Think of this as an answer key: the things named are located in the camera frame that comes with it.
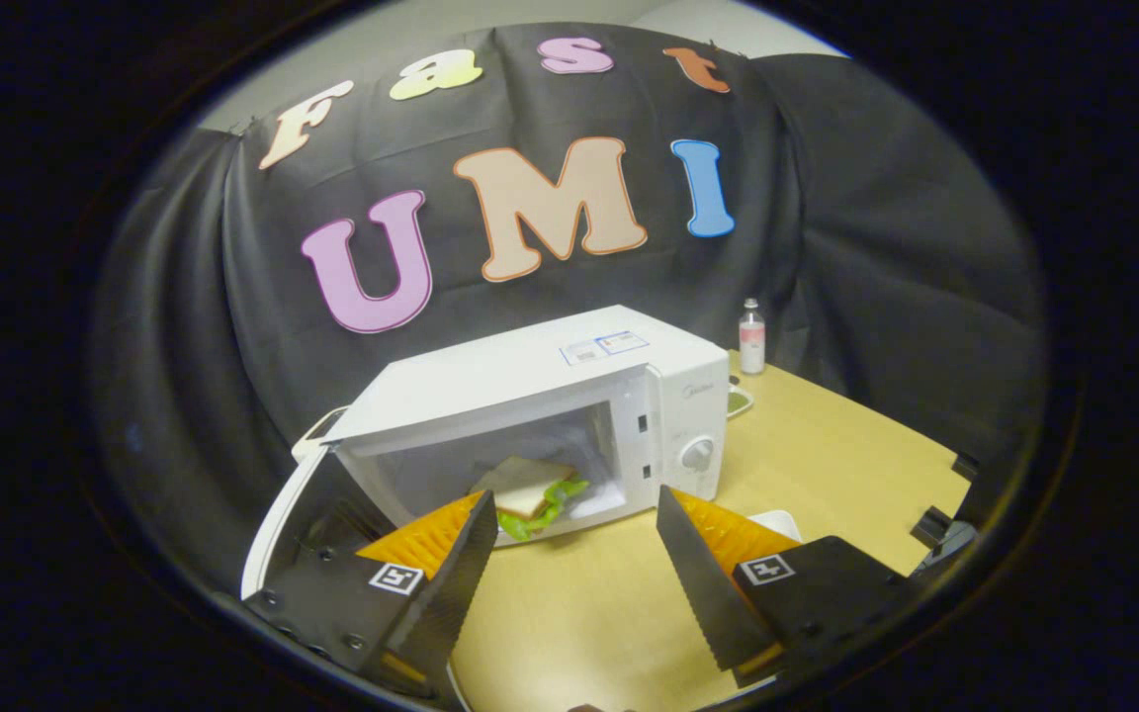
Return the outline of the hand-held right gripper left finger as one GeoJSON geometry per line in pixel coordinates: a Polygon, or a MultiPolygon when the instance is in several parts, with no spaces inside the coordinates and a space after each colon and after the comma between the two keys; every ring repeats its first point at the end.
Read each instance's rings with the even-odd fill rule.
{"type": "Polygon", "coordinates": [[[241,600],[290,641],[412,698],[446,698],[446,663],[497,538],[491,491],[472,492],[344,551],[319,547],[241,600]]]}

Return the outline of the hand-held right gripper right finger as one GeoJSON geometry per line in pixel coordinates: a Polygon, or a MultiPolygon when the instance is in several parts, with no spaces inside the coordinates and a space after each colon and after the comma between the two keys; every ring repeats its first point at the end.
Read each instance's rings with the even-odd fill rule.
{"type": "Polygon", "coordinates": [[[661,486],[657,530],[716,666],[740,686],[809,684],[912,600],[912,581],[839,537],[801,545],[661,486]]]}

